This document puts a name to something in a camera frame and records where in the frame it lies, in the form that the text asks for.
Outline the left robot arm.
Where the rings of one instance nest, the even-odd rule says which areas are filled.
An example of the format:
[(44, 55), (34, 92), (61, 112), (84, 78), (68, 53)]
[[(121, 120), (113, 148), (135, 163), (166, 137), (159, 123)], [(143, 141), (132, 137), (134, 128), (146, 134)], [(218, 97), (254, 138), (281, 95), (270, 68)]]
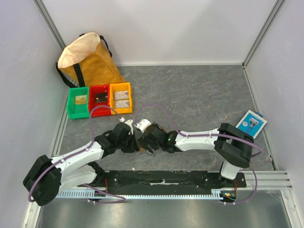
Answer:
[(29, 191), (28, 200), (44, 206), (69, 188), (89, 183), (101, 186), (105, 172), (97, 161), (117, 150), (126, 153), (139, 150), (132, 120), (118, 123), (113, 130), (96, 136), (72, 152), (52, 158), (38, 157), (23, 180)]

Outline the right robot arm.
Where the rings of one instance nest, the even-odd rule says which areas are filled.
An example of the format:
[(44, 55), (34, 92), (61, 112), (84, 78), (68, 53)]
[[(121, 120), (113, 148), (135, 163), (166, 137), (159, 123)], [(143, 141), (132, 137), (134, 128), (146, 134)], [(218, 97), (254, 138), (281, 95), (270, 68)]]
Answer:
[(223, 123), (219, 128), (204, 132), (185, 132), (163, 130), (157, 123), (142, 119), (135, 125), (142, 133), (138, 144), (152, 153), (161, 149), (168, 153), (191, 150), (216, 151), (224, 162), (218, 174), (218, 183), (230, 186), (242, 168), (250, 166), (253, 137), (238, 128)]

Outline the white VIP card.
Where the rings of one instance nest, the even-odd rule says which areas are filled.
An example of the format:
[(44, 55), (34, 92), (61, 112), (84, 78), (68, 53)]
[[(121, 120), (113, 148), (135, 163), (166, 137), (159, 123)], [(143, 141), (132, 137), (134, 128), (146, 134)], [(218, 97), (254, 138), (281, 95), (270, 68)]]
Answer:
[(118, 108), (129, 108), (130, 107), (130, 100), (116, 100), (115, 107)]

